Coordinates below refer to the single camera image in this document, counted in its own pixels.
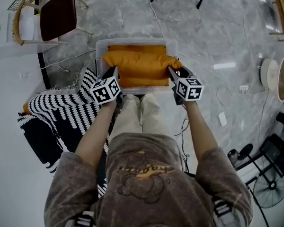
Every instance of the orange fabric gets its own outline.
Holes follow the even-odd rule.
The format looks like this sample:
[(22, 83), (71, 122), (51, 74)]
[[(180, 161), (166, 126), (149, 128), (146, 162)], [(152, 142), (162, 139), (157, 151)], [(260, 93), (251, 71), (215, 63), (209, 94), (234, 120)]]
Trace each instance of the orange fabric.
[(163, 86), (169, 85), (169, 80), (168, 79), (153, 80), (153, 79), (122, 77), (119, 84), (122, 87), (145, 87), (145, 86), (162, 86), (163, 87)]
[(166, 47), (163, 45), (109, 45), (108, 51), (133, 51), (166, 55)]
[(171, 66), (174, 69), (182, 67), (180, 61), (168, 55), (110, 51), (102, 58), (109, 66), (118, 66), (120, 85), (123, 87), (136, 87), (137, 85), (168, 86), (169, 73), (167, 67)]
[(31, 114), (29, 108), (28, 108), (28, 103), (23, 105), (23, 111), (25, 112), (25, 114)]

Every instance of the power strip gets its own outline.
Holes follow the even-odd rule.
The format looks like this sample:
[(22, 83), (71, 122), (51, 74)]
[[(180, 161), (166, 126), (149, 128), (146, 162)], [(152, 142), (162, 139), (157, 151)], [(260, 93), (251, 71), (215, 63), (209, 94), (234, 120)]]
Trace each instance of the power strip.
[(245, 95), (248, 92), (249, 86), (248, 85), (241, 85), (240, 86), (240, 91), (242, 92), (243, 95)]

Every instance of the black and white striped rug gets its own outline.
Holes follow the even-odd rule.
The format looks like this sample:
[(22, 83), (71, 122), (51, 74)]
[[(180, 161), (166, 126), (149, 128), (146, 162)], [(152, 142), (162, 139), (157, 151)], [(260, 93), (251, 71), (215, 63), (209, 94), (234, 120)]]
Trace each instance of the black and white striped rug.
[[(87, 68), (78, 93), (38, 95), (28, 103), (31, 114), (18, 114), (18, 123), (29, 145), (51, 174), (55, 173), (62, 152), (76, 150), (100, 110), (89, 92), (96, 79)], [(99, 195), (104, 194), (107, 186), (105, 163), (112, 128), (111, 124), (97, 170)]]

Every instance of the clear plastic bin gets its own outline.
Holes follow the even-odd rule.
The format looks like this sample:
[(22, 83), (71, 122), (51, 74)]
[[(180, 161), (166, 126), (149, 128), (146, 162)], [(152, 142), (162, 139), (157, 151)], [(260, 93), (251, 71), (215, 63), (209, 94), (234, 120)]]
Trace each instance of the clear plastic bin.
[[(164, 45), (166, 55), (178, 58), (178, 42), (174, 39), (164, 38), (119, 38), (99, 40), (96, 42), (96, 69), (98, 78), (105, 73), (109, 65), (102, 59), (108, 52), (109, 45)], [(168, 87), (128, 87), (124, 88), (125, 94), (146, 94), (149, 92), (171, 92), (174, 83), (169, 79)]]

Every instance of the gray marble floor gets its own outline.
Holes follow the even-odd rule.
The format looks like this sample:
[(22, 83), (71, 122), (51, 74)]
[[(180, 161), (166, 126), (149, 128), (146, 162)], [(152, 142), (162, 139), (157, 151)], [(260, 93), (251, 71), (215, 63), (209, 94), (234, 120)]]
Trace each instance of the gray marble floor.
[[(76, 3), (78, 26), (92, 31), (93, 35), (71, 32), (62, 36), (60, 39), (69, 44), (45, 52), (48, 63), (92, 50), (101, 39), (162, 37), (149, 0), (85, 1), (88, 9)], [(198, 104), (226, 153), (233, 148), (240, 151), (252, 143), (255, 154), (259, 143), (272, 132), (282, 130), (275, 117), (279, 111), (284, 112), (284, 104), (261, 85), (258, 69), (263, 58), (280, 62), (284, 57), (284, 43), (278, 42), (278, 36), (269, 35), (271, 31), (281, 30), (272, 1), (204, 0), (199, 10), (196, 9), (198, 0), (154, 0), (152, 3), (164, 37), (178, 41), (180, 61), (205, 85)], [(70, 70), (68, 73), (55, 66), (49, 67), (52, 86), (70, 85), (82, 66), (94, 69), (94, 61), (95, 54), (90, 52), (61, 63), (60, 66)], [(236, 66), (213, 68), (214, 64), (226, 62), (234, 62)], [(250, 86), (247, 95), (239, 92), (240, 85)], [(184, 109), (175, 105), (171, 93), (157, 96), (172, 132), (179, 133), (186, 115)], [(227, 118), (225, 127), (218, 119), (221, 112), (225, 112)], [(176, 139), (181, 145), (181, 135)], [(189, 130), (184, 132), (184, 149), (190, 155), (188, 161), (194, 172), (197, 161)]]

